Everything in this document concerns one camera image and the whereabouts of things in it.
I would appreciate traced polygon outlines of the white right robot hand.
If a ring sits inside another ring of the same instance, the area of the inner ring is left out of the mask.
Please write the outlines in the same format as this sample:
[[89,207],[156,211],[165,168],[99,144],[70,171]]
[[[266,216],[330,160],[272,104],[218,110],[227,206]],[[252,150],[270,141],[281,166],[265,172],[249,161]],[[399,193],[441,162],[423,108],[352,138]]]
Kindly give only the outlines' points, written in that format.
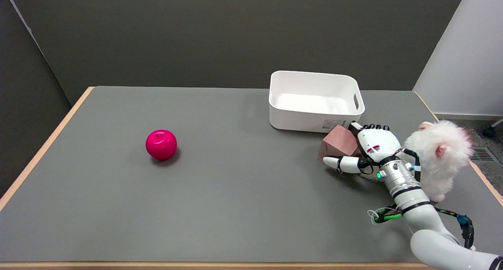
[[322,141],[320,160],[343,174],[384,178],[407,164],[398,156],[401,144],[388,127],[352,122],[347,129],[335,128]]

